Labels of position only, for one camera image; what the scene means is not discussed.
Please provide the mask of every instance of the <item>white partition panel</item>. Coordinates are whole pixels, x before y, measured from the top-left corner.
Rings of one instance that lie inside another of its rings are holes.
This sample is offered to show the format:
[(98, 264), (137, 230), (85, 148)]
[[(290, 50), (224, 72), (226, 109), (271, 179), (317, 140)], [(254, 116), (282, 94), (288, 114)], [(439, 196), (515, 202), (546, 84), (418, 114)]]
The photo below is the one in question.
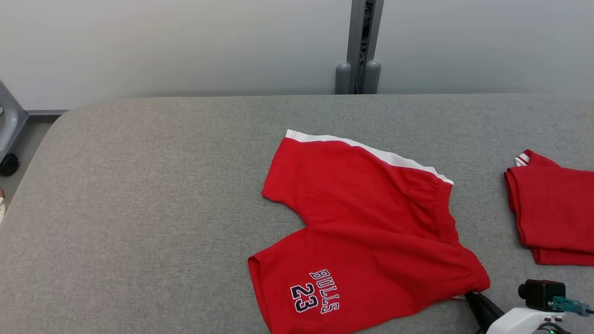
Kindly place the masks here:
[(333, 93), (350, 6), (0, 0), (0, 80), (25, 110), (128, 96)]
[(594, 97), (592, 0), (385, 0), (379, 93)]

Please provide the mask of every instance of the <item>gray fabric surface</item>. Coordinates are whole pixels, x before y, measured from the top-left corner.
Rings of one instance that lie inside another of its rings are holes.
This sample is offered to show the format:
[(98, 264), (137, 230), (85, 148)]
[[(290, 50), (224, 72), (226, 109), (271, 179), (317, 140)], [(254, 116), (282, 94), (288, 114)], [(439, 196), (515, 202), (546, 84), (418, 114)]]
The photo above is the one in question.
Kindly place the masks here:
[[(350, 138), (455, 183), (463, 245), (504, 311), (528, 278), (594, 304), (594, 268), (538, 266), (502, 173), (524, 149), (594, 170), (594, 102), (541, 95), (130, 99), (56, 121), (0, 225), (2, 333), (263, 333), (247, 258), (304, 227), (260, 195), (287, 128)], [(594, 320), (568, 315), (574, 333)], [(368, 333), (474, 333), (446, 301)]]

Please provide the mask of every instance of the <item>red fabric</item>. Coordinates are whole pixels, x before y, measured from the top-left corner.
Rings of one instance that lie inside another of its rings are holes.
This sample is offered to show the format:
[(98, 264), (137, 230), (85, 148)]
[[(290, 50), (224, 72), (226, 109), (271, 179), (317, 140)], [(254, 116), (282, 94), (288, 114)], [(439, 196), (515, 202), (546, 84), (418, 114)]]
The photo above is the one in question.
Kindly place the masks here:
[(342, 141), (285, 138), (262, 194), (307, 227), (248, 260), (271, 332), (348, 333), (487, 289), (458, 241), (451, 188)]
[(505, 183), (522, 244), (539, 264), (594, 266), (594, 172), (562, 168), (530, 150)]

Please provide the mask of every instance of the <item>white striped trim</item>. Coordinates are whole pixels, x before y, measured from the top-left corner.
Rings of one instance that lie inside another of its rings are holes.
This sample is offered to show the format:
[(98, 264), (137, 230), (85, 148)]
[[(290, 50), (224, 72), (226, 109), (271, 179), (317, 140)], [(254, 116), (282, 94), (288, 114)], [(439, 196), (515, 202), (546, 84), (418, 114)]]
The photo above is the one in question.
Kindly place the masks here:
[(525, 153), (522, 153), (514, 160), (516, 161), (516, 166), (522, 167), (528, 165), (528, 163), (530, 162), (530, 157), (527, 156)]
[(312, 135), (300, 133), (300, 132), (294, 131), (294, 130), (287, 130), (287, 134), (285, 137), (294, 139), (296, 141), (300, 141), (302, 143), (307, 143), (310, 141), (342, 141), (344, 143), (347, 143), (348, 145), (361, 147), (361, 148), (365, 149), (366, 151), (370, 152), (371, 154), (373, 154), (374, 156), (379, 158), (379, 160), (382, 160), (383, 162), (385, 162), (391, 166), (420, 169), (422, 171), (432, 173), (433, 175), (435, 175), (437, 178), (439, 178), (440, 180), (442, 180), (444, 182), (447, 182), (449, 184), (454, 184), (454, 182), (452, 180), (446, 178), (444, 175), (439, 174), (433, 167), (422, 166), (414, 160), (406, 159), (406, 158), (401, 157), (401, 156), (399, 156), (395, 153), (392, 153), (392, 152), (380, 151), (380, 150), (374, 149), (373, 147), (369, 147), (367, 145), (358, 143), (354, 140), (338, 138), (335, 136), (312, 136)]

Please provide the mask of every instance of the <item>folded red garment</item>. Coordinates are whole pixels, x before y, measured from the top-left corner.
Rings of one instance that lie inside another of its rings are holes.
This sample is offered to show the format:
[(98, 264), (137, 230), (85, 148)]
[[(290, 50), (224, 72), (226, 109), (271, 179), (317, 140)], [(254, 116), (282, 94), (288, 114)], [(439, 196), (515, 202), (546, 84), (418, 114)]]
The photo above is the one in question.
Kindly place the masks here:
[(594, 172), (530, 150), (504, 173), (522, 244), (538, 264), (594, 266)]

